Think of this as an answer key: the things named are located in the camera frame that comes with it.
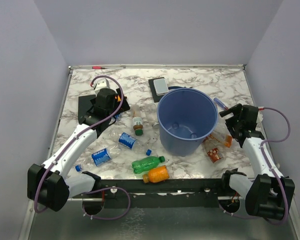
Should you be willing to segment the red cap clear bottle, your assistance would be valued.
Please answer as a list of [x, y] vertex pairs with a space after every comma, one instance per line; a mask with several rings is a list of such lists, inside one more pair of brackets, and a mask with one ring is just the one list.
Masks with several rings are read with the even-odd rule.
[[203, 148], [212, 163], [216, 163], [223, 158], [222, 153], [211, 140], [205, 139], [203, 141]]

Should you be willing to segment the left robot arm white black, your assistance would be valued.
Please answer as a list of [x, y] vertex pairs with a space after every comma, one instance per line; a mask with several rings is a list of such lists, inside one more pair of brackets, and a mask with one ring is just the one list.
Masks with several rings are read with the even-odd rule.
[[99, 176], [88, 171], [71, 178], [67, 175], [86, 148], [105, 130], [102, 124], [108, 124], [118, 112], [128, 110], [128, 104], [120, 88], [100, 89], [91, 104], [62, 147], [44, 163], [33, 164], [28, 169], [27, 197], [33, 200], [36, 213], [42, 212], [39, 205], [57, 212], [68, 198], [84, 193], [93, 198], [100, 193]]

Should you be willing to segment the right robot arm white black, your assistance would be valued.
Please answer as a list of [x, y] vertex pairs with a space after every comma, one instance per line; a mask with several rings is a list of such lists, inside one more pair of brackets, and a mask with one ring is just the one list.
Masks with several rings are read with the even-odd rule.
[[249, 180], [237, 169], [227, 170], [221, 177], [219, 189], [226, 196], [238, 193], [244, 199], [249, 216], [280, 225], [288, 218], [295, 184], [276, 167], [266, 147], [270, 140], [256, 129], [258, 115], [265, 109], [237, 104], [219, 113], [221, 117], [231, 115], [225, 125], [245, 152], [255, 175], [254, 180]]

